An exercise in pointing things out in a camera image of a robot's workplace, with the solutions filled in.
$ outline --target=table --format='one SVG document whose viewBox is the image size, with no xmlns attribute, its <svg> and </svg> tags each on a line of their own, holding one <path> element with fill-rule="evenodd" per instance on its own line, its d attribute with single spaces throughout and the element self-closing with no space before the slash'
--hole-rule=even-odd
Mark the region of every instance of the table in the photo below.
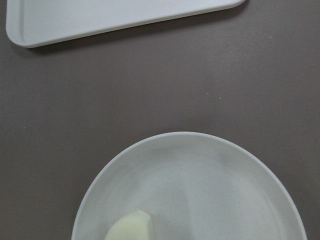
<svg viewBox="0 0 320 240">
<path fill-rule="evenodd" d="M 319 0 L 247 0 L 34 49 L 9 41 L 5 10 L 2 1 L 0 239 L 70 239 L 108 161 L 175 131 L 253 153 L 318 239 Z"/>
</svg>

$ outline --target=apple slice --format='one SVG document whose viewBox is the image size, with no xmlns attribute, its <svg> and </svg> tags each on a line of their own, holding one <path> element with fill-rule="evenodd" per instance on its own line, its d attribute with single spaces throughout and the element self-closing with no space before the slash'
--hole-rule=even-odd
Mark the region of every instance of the apple slice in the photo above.
<svg viewBox="0 0 320 240">
<path fill-rule="evenodd" d="M 109 229 L 105 240 L 155 240 L 151 216 L 136 210 L 120 218 Z"/>
</svg>

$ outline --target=speckled plate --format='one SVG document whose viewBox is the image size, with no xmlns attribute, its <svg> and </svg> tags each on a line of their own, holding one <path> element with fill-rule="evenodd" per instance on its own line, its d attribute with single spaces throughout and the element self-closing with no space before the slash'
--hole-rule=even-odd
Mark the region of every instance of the speckled plate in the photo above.
<svg viewBox="0 0 320 240">
<path fill-rule="evenodd" d="M 103 240 L 136 208 L 156 240 L 306 240 L 284 186 L 256 157 L 195 132 L 153 136 L 110 161 L 78 210 L 72 240 Z"/>
</svg>

